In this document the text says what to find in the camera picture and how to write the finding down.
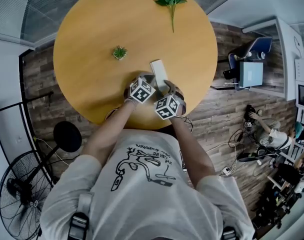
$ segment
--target wall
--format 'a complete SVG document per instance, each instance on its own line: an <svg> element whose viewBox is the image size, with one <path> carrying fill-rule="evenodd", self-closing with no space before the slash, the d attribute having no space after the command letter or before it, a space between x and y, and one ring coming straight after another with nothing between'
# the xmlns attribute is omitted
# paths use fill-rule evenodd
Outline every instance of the wall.
<svg viewBox="0 0 304 240"><path fill-rule="evenodd" d="M22 101L18 56L27 49L28 47L20 44L0 41L0 108ZM0 112L0 137L3 139L4 148L10 154L10 161L20 152L30 150L23 124L20 122L22 120L18 109ZM0 180L8 166L0 146ZM13 239L4 228L1 218L0 239Z"/></svg>
<svg viewBox="0 0 304 240"><path fill-rule="evenodd" d="M246 28L278 16L287 24L304 22L304 0L228 0L208 14L213 22Z"/></svg>

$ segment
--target round wooden table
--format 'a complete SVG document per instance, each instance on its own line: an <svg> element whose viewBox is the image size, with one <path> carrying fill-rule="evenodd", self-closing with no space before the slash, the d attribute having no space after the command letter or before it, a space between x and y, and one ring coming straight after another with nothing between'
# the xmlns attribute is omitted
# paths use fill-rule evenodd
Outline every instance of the round wooden table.
<svg viewBox="0 0 304 240"><path fill-rule="evenodd" d="M112 56L116 46L127 56ZM79 0L64 18L54 45L54 70L67 101L100 124L123 103L139 72L162 60L167 77L184 93L187 113L206 95L216 72L218 49L208 17L194 0L170 12L154 0ZM127 127L159 129L170 124L155 112L155 98L138 105Z"/></svg>

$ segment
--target hand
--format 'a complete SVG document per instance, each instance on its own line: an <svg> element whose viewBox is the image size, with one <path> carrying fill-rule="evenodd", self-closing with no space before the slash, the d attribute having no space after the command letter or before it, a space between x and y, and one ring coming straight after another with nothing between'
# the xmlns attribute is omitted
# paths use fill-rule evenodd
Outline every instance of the hand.
<svg viewBox="0 0 304 240"><path fill-rule="evenodd" d="M124 102L132 102L135 107L139 104L137 100L135 100L130 96L130 86L124 90L123 98L124 98Z"/></svg>
<svg viewBox="0 0 304 240"><path fill-rule="evenodd" d="M250 118L253 118L254 120L259 120L259 118L260 118L260 116L258 114L253 113L253 112L248 113L248 116Z"/></svg>
<svg viewBox="0 0 304 240"><path fill-rule="evenodd" d="M176 112L176 115L181 117L183 116L187 111L187 104L184 101L183 92L177 87L174 83L172 83L169 80L164 80L165 84L170 88L168 91L169 95L172 95L173 98L179 102L179 106Z"/></svg>

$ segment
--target person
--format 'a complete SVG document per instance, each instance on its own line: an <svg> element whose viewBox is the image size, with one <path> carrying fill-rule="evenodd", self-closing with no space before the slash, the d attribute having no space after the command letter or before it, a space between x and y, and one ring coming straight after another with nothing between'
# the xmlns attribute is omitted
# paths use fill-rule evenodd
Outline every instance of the person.
<svg viewBox="0 0 304 240"><path fill-rule="evenodd" d="M249 117L256 120L259 128L254 133L255 139L265 147L275 149L288 148L294 139L297 139L302 132L302 124L295 122L293 127L290 128L289 133L280 131L281 124L275 119L262 119L258 114L250 112Z"/></svg>
<svg viewBox="0 0 304 240"><path fill-rule="evenodd" d="M251 240L255 231L236 180L216 175L182 118L170 119L177 140L124 129L137 105L127 97L62 174L42 208L44 238L67 239L79 198L91 193L86 239L219 240L233 227L240 240Z"/></svg>

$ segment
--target electronic device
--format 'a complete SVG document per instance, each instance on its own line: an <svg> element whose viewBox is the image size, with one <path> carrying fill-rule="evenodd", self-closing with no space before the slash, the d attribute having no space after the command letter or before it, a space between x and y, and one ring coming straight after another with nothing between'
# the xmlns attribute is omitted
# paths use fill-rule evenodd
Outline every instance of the electronic device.
<svg viewBox="0 0 304 240"><path fill-rule="evenodd" d="M304 110L304 58L295 60L295 105Z"/></svg>
<svg viewBox="0 0 304 240"><path fill-rule="evenodd" d="M222 173L225 175L225 176L229 176L231 174L231 167L230 166L226 166L223 168L222 170Z"/></svg>
<svg viewBox="0 0 304 240"><path fill-rule="evenodd" d="M240 62L239 87L260 86L263 83L263 63L262 62Z"/></svg>

